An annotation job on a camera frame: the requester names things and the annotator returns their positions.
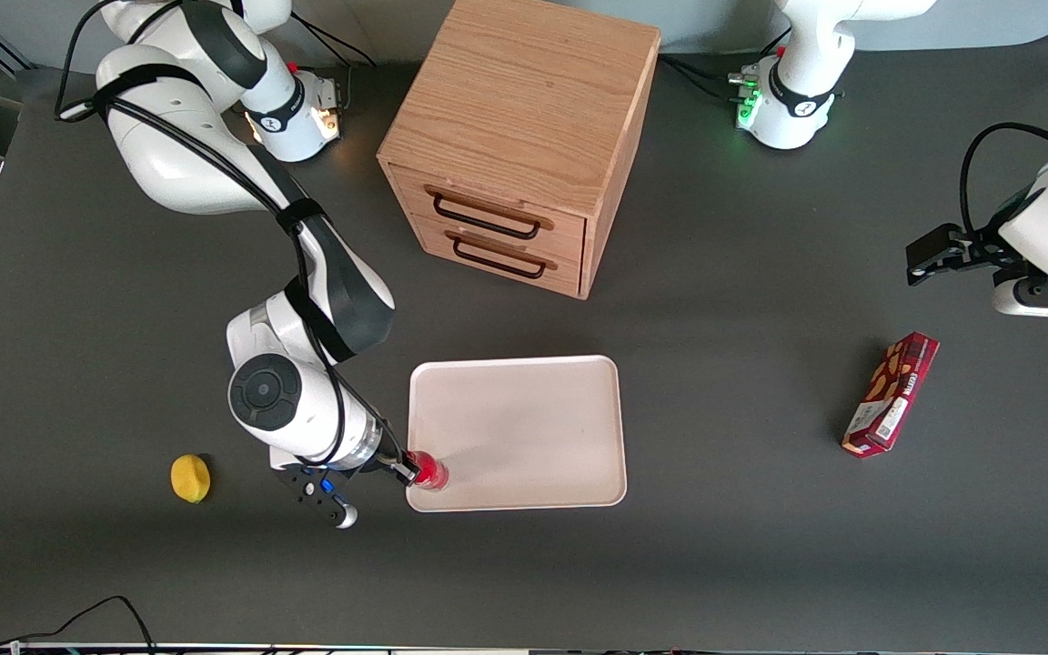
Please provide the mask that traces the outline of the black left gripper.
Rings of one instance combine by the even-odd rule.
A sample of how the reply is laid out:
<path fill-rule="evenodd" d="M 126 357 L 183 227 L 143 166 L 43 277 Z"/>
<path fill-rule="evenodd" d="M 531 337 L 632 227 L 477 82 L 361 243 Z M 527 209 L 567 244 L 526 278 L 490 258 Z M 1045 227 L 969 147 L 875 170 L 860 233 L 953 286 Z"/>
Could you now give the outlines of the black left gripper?
<path fill-rule="evenodd" d="M 939 272 L 1003 268 L 1003 242 L 995 230 L 940 225 L 907 246 L 907 286 L 916 287 Z"/>

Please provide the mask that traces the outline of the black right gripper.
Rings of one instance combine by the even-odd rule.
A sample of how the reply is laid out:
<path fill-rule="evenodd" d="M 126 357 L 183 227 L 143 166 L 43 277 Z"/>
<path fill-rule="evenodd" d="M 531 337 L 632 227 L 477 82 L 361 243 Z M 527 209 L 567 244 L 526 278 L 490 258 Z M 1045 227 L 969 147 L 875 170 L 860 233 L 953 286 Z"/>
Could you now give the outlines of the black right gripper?
<path fill-rule="evenodd" d="M 399 476 L 403 485 L 416 485 L 421 470 L 413 459 L 403 459 L 399 447 L 378 447 L 375 452 L 375 463 L 383 471 Z"/>

